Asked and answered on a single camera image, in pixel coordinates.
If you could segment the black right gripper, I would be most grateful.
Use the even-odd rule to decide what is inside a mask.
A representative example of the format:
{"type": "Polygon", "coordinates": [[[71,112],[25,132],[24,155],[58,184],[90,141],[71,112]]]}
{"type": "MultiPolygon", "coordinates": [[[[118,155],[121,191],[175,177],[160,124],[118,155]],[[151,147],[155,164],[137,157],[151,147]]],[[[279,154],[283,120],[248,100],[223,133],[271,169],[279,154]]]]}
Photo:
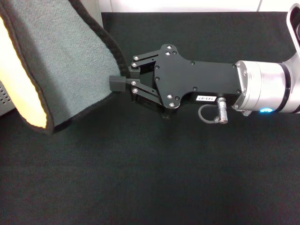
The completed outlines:
{"type": "Polygon", "coordinates": [[[160,106],[157,112],[170,117],[185,104],[216,105],[225,98],[233,106],[241,95],[238,70],[232,63],[205,62],[183,58],[174,45],[133,56],[129,78],[153,71],[160,106]]]}

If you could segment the grey yellow towel black trim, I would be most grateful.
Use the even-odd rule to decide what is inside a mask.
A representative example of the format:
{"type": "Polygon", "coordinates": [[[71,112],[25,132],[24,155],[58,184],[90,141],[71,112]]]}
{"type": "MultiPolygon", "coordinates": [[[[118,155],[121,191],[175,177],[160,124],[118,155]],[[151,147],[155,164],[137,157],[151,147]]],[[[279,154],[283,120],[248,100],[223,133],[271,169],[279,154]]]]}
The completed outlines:
{"type": "Polygon", "coordinates": [[[52,134],[128,77],[117,43],[80,0],[0,0],[0,82],[23,121],[52,134]]]}

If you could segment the grey perforated storage box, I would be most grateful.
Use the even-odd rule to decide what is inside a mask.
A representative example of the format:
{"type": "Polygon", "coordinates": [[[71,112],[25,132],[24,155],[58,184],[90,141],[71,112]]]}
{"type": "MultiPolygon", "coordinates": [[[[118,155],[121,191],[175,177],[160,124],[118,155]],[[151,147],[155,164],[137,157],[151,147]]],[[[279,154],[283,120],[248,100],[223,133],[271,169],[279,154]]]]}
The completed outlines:
{"type": "MultiPolygon", "coordinates": [[[[89,15],[101,26],[103,27],[102,14],[100,10],[99,0],[79,0],[89,15]]],[[[0,116],[8,113],[9,111],[15,109],[10,96],[7,93],[3,83],[0,81],[0,116]]]]}

